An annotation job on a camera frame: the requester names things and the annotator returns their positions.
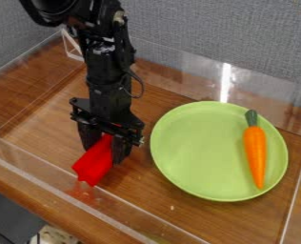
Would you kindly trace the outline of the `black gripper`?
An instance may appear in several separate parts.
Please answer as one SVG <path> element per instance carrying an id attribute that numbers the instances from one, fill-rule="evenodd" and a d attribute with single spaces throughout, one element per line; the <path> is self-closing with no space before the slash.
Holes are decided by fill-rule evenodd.
<path id="1" fill-rule="evenodd" d="M 115 135 L 111 142 L 112 163 L 120 164 L 131 153 L 131 145 L 143 143 L 144 122 L 132 113 L 131 97 L 119 84 L 88 83 L 88 98 L 68 100 L 69 119 L 76 122 L 84 150 L 88 150 L 104 133 Z"/>

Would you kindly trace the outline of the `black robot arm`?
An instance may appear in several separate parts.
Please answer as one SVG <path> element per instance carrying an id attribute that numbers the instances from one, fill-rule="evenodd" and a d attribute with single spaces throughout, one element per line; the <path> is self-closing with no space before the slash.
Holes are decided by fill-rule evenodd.
<path id="1" fill-rule="evenodd" d="M 131 148 L 143 143 L 144 123 L 132 113 L 131 101 L 141 97 L 131 83 L 141 79 L 131 70 L 135 49 L 129 42 L 127 17 L 120 0 L 19 0 L 37 25 L 64 25 L 77 40 L 87 68 L 89 96 L 71 98 L 71 119 L 76 122 L 83 147 L 89 149 L 103 135 L 112 162 L 119 164 Z"/>

